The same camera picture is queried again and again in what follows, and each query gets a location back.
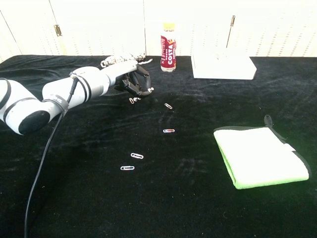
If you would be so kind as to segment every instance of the black cable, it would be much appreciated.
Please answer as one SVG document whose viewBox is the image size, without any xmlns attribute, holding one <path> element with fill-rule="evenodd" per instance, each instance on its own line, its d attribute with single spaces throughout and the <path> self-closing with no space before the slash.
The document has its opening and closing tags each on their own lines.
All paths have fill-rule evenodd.
<svg viewBox="0 0 317 238">
<path fill-rule="evenodd" d="M 72 98 L 72 96 L 73 96 L 73 94 L 74 94 L 74 91 L 75 91 L 77 82 L 78 82 L 78 78 L 75 77 L 75 78 L 74 78 L 74 81 L 73 81 L 73 84 L 72 84 L 72 86 L 71 86 L 71 90 L 70 90 L 70 92 L 69 92 L 68 99 L 67 99 L 67 102 L 68 102 L 68 103 L 70 102 L 70 100 L 71 100 L 71 98 Z M 24 218 L 24 238 L 27 238 L 27 237 L 28 237 L 28 229 L 27 229 L 27 227 L 28 227 L 28 213 L 29 213 L 29 207 L 30 207 L 30 201 L 31 201 L 31 198 L 32 198 L 32 194 L 33 194 L 34 188 L 35 188 L 35 186 L 36 186 L 36 183 L 37 183 L 37 181 L 38 181 L 38 178 L 39 178 L 39 176 L 40 176 L 41 169 L 42 169 L 42 166 L 43 166 L 43 163 L 44 163 L 44 159 L 45 159 L 45 156 L 46 156 L 46 154 L 47 154 L 47 152 L 48 152 L 48 150 L 49 150 L 51 141 L 52 141 L 52 139 L 53 139 L 53 137 L 54 137 L 54 135 L 55 135 L 55 132 L 56 132 L 56 130 L 57 130 L 57 128 L 58 128 L 58 126 L 59 126 L 59 124 L 60 124 L 60 122 L 61 122 L 61 120 L 62 120 L 62 118 L 63 118 L 64 116 L 65 116 L 65 114 L 62 112 L 62 113 L 60 114 L 59 118 L 58 118 L 58 121 L 57 121 L 57 123 L 56 123 L 56 125 L 55 125 L 54 130 L 52 131 L 52 133 L 51 133 L 51 135 L 50 135 L 50 137 L 49 137 L 49 139 L 48 139 L 48 141 L 47 141 L 47 143 L 46 143 L 46 146 L 45 146 L 45 149 L 44 149 L 44 152 L 43 152 L 43 155 L 42 155 L 42 159 L 41 159 L 41 162 L 40 162 L 40 165 L 39 165 L 39 168 L 38 168 L 38 172 L 37 172 L 37 174 L 36 174 L 36 176 L 35 176 L 35 179 L 34 179 L 34 181 L 33 181 L 33 185 L 32 185 L 31 190 L 30 190 L 28 202 L 27 202 L 27 205 L 26 205 L 25 218 Z"/>
</svg>

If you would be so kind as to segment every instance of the bottle label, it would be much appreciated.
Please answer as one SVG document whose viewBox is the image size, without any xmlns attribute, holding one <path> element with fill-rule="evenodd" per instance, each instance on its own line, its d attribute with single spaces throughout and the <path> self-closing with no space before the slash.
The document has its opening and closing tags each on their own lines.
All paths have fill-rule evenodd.
<svg viewBox="0 0 317 238">
<path fill-rule="evenodd" d="M 176 41 L 173 39 L 168 40 L 166 37 L 160 38 L 162 45 L 162 57 L 160 60 L 161 66 L 165 68 L 173 68 L 176 66 Z"/>
</svg>

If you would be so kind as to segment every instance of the plastic bottle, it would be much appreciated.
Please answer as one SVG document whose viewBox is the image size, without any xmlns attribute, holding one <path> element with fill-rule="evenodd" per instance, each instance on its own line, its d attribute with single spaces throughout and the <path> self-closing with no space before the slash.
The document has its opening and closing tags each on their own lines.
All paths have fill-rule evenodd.
<svg viewBox="0 0 317 238">
<path fill-rule="evenodd" d="M 173 72 L 176 69 L 176 39 L 174 23 L 164 23 L 160 37 L 162 56 L 160 67 L 164 72 Z"/>
</svg>

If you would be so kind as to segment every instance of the green cloth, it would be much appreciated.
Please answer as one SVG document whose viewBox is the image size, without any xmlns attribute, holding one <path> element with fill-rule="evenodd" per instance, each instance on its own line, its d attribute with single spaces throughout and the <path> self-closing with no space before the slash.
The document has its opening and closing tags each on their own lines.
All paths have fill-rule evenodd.
<svg viewBox="0 0 317 238">
<path fill-rule="evenodd" d="M 309 179 L 303 158 L 269 127 L 222 127 L 214 137 L 237 189 Z"/>
</svg>

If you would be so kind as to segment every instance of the door hinge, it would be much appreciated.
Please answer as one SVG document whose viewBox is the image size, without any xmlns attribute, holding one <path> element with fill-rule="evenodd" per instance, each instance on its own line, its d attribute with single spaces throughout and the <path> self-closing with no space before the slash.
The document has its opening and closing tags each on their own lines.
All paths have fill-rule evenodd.
<svg viewBox="0 0 317 238">
<path fill-rule="evenodd" d="M 54 28 L 55 28 L 55 32 L 56 32 L 57 36 L 61 36 L 61 30 L 60 30 L 59 25 L 54 25 Z"/>
</svg>

